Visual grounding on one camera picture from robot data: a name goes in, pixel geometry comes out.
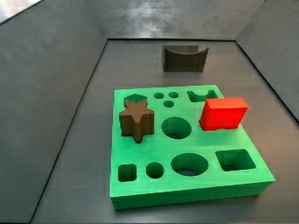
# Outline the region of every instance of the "gray wall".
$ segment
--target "gray wall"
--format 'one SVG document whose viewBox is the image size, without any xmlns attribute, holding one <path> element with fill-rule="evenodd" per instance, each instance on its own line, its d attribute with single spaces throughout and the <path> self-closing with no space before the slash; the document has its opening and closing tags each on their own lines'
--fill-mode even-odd
<svg viewBox="0 0 299 224">
<path fill-rule="evenodd" d="M 299 1 L 267 0 L 238 43 L 299 120 Z"/>
<path fill-rule="evenodd" d="M 80 0 L 0 27 L 0 222 L 28 222 L 106 44 Z"/>
<path fill-rule="evenodd" d="M 235 40 L 263 0 L 88 1 L 115 39 Z"/>
</svg>

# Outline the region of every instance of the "toy block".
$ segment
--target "toy block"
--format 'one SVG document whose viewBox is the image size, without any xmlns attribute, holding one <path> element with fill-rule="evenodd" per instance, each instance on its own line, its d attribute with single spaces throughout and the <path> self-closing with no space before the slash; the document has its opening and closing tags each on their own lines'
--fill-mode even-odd
<svg viewBox="0 0 299 224">
<path fill-rule="evenodd" d="M 199 52 L 198 45 L 164 45 L 163 70 L 166 72 L 202 72 L 210 48 Z"/>
<path fill-rule="evenodd" d="M 119 113 L 130 109 L 124 106 L 124 100 L 134 99 L 130 95 L 135 102 L 147 99 L 154 111 L 154 135 L 144 135 L 142 143 L 122 136 Z M 275 181 L 242 125 L 202 129 L 199 117 L 210 98 L 223 98 L 216 86 L 115 91 L 110 173 L 115 209 L 256 195 Z"/>
<path fill-rule="evenodd" d="M 126 100 L 126 110 L 119 113 L 119 121 L 122 137 L 134 137 L 140 144 L 144 135 L 155 133 L 155 112 L 147 108 L 147 100 Z"/>
<path fill-rule="evenodd" d="M 248 104 L 243 98 L 207 99 L 200 115 L 202 129 L 236 129 L 247 110 Z"/>
</svg>

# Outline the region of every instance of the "brown cross-shaped block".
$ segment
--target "brown cross-shaped block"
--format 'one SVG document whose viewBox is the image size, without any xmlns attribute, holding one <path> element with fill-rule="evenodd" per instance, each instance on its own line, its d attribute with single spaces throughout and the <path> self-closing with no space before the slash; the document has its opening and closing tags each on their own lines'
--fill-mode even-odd
<svg viewBox="0 0 299 224">
<path fill-rule="evenodd" d="M 123 137 L 134 137 L 138 144 L 144 135 L 155 133 L 155 112 L 147 108 L 147 100 L 132 102 L 126 100 L 126 110 L 119 113 Z"/>
</svg>

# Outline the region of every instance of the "dark gray arch block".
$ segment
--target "dark gray arch block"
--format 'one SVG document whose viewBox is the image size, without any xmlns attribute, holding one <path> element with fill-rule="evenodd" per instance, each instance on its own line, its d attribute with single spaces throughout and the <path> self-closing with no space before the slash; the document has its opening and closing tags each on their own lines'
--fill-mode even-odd
<svg viewBox="0 0 299 224">
<path fill-rule="evenodd" d="M 107 38 L 80 0 L 0 26 L 0 222 L 28 222 Z"/>
<path fill-rule="evenodd" d="M 267 0 L 238 44 L 299 120 L 299 2 Z"/>
<path fill-rule="evenodd" d="M 163 70 L 166 72 L 203 72 L 210 48 L 198 45 L 164 45 Z"/>
</svg>

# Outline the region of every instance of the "green shape sorter board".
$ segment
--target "green shape sorter board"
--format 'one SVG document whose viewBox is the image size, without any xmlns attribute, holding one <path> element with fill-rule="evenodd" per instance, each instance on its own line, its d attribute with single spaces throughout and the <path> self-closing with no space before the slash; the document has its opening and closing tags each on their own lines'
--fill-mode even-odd
<svg viewBox="0 0 299 224">
<path fill-rule="evenodd" d="M 154 110 L 154 134 L 136 143 L 122 136 L 119 113 L 124 99 L 144 98 Z M 110 175 L 115 209 L 255 195 L 275 181 L 242 125 L 202 130 L 207 98 L 223 98 L 218 86 L 115 91 Z"/>
</svg>

